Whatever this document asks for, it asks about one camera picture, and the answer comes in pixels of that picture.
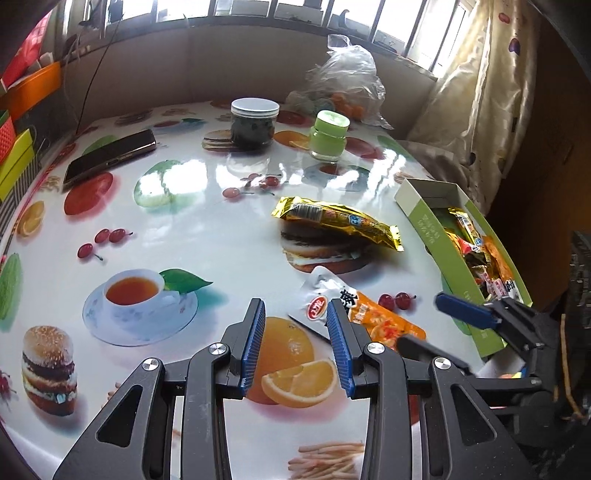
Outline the white red nougat candy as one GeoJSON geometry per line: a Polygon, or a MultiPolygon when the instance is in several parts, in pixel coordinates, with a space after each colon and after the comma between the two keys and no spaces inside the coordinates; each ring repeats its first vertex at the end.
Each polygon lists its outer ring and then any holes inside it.
{"type": "Polygon", "coordinates": [[[484,265],[477,265],[473,269],[475,281],[483,297],[487,300],[496,300],[507,295],[505,285],[501,278],[491,276],[484,265]]]}

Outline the gold snack bar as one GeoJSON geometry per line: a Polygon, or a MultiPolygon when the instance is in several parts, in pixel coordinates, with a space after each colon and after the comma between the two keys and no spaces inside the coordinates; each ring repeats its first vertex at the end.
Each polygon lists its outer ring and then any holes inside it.
{"type": "Polygon", "coordinates": [[[402,236],[397,225],[377,221],[344,204],[311,200],[301,196],[283,196],[271,216],[285,221],[304,221],[348,235],[363,237],[376,245],[403,252],[402,236]]]}
{"type": "Polygon", "coordinates": [[[477,253],[482,253],[484,251],[484,241],[475,227],[470,215],[460,209],[460,208],[453,208],[449,207],[448,212],[455,218],[457,221],[463,236],[465,237],[466,241],[471,245],[472,250],[477,253]]]}

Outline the orange box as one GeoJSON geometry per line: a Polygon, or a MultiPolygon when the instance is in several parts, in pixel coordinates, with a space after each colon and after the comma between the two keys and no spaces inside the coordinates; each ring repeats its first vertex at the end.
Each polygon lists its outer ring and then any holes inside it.
{"type": "Polygon", "coordinates": [[[60,86],[61,65],[53,62],[11,86],[1,97],[1,109],[7,110],[16,121],[60,86]]]}

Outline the yellow green box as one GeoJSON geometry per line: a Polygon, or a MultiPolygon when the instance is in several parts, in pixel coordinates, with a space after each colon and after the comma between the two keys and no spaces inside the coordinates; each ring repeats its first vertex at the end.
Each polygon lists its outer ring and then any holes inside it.
{"type": "Polygon", "coordinates": [[[36,154],[30,129],[18,135],[1,165],[1,202],[14,196],[19,202],[37,175],[36,154]]]}

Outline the dark jar with white lid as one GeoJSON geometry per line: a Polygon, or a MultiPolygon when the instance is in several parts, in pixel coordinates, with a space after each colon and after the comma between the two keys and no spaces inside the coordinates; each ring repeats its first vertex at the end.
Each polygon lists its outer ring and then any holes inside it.
{"type": "Polygon", "coordinates": [[[280,105],[270,99],[244,97],[231,102],[230,139],[240,150],[262,150],[273,142],[280,105]]]}

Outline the orange snack pouch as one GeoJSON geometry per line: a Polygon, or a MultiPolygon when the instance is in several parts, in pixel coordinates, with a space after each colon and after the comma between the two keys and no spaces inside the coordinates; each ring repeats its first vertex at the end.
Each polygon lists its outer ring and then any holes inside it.
{"type": "Polygon", "coordinates": [[[308,274],[287,314],[301,326],[329,340],[327,321],[332,300],[339,300],[349,321],[362,325],[373,341],[392,349],[403,335],[427,339],[422,328],[377,304],[322,266],[308,274]]]}
{"type": "Polygon", "coordinates": [[[495,265],[495,271],[498,277],[502,280],[507,295],[515,300],[520,298],[519,290],[515,283],[513,272],[505,261],[494,240],[490,236],[484,237],[484,244],[489,254],[492,257],[495,265]]]}

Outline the green white cardboard box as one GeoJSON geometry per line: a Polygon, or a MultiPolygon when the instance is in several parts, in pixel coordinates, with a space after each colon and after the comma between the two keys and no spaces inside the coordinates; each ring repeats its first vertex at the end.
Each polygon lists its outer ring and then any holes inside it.
{"type": "Polygon", "coordinates": [[[483,241],[493,238],[496,246],[513,272],[520,298],[526,305],[533,304],[531,296],[507,250],[472,200],[453,183],[407,179],[394,199],[415,227],[427,250],[436,261],[448,290],[465,300],[482,305],[488,302],[475,281],[472,269],[484,265],[489,274],[499,278],[492,257],[484,244],[484,251],[472,250],[449,207],[466,211],[483,241]]]}

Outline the black smartphone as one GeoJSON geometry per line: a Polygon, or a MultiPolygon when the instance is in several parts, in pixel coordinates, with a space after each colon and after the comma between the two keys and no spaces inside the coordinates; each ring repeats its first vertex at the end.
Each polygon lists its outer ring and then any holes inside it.
{"type": "Polygon", "coordinates": [[[66,170],[62,190],[88,180],[109,168],[153,152],[157,147],[151,129],[145,129],[105,144],[73,160],[66,170]]]}

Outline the red textured box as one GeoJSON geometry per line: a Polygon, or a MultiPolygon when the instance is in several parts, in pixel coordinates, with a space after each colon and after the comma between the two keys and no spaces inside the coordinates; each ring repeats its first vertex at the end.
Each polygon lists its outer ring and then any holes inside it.
{"type": "Polygon", "coordinates": [[[13,121],[8,110],[1,112],[0,118],[0,163],[8,157],[16,141],[13,121]]]}

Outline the red snack bag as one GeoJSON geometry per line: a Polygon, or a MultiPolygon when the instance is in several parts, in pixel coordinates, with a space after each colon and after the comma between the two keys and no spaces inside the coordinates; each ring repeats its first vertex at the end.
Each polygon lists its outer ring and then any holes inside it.
{"type": "Polygon", "coordinates": [[[9,63],[2,75],[2,87],[8,89],[17,80],[23,77],[29,67],[38,60],[41,55],[43,38],[45,36],[51,13],[47,13],[33,28],[9,63]]]}

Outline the clear plastic bag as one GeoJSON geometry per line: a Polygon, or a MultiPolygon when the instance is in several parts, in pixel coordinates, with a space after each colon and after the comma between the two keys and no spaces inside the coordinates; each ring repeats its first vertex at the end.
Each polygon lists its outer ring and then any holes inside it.
{"type": "Polygon", "coordinates": [[[370,51],[341,34],[329,34],[327,46],[328,59],[308,71],[304,85],[291,91],[284,105],[308,116],[334,111],[353,122],[391,130],[381,112],[386,88],[370,51]]]}

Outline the beige patterned curtain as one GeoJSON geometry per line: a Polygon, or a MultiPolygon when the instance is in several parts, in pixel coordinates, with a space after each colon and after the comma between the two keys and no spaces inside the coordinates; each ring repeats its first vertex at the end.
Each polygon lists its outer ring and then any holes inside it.
{"type": "Polygon", "coordinates": [[[403,140],[436,179],[488,213],[533,108],[540,16],[527,1],[479,1],[469,28],[403,140]]]}

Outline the green lidded glass jar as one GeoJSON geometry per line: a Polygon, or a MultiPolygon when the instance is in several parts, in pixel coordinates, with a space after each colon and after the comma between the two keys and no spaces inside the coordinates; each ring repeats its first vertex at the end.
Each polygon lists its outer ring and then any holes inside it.
{"type": "Polygon", "coordinates": [[[349,118],[331,110],[322,110],[315,117],[308,136],[308,151],[315,159],[337,162],[346,149],[349,118]]]}

